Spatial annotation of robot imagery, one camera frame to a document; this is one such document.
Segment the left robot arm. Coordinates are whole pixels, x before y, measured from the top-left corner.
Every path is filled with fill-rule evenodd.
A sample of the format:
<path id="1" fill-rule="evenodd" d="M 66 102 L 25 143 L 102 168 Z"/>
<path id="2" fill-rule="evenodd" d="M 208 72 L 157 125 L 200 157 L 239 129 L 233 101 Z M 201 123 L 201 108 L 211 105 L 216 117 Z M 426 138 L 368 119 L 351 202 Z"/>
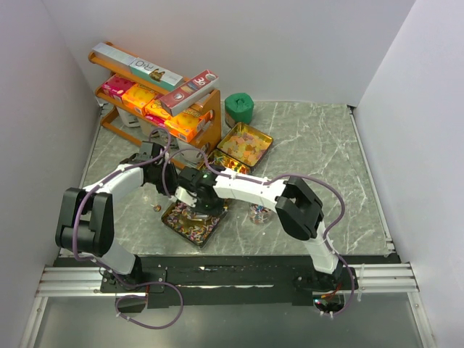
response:
<path id="1" fill-rule="evenodd" d="M 90 260 L 113 273 L 126 291 L 144 282 L 141 258 L 115 240 L 113 204 L 149 183 L 161 194 L 177 189 L 175 166 L 167 150 L 144 141 L 139 152 L 124 159 L 110 174 L 84 188 L 69 188 L 62 197 L 55 243 L 78 261 Z"/>

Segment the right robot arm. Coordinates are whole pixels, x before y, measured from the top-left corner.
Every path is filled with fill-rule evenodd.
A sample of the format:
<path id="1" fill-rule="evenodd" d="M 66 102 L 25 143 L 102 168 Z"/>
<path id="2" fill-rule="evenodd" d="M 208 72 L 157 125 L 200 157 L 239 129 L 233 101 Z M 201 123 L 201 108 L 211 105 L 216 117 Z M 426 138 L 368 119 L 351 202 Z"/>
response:
<path id="1" fill-rule="evenodd" d="M 290 175 L 269 180 L 214 166 L 186 167 L 177 182 L 175 198 L 195 212 L 218 216 L 229 199 L 274 212 L 287 235 L 305 245 L 312 268 L 307 282 L 321 291 L 335 289 L 341 282 L 343 263 L 328 240 L 323 203 L 303 178 Z"/>

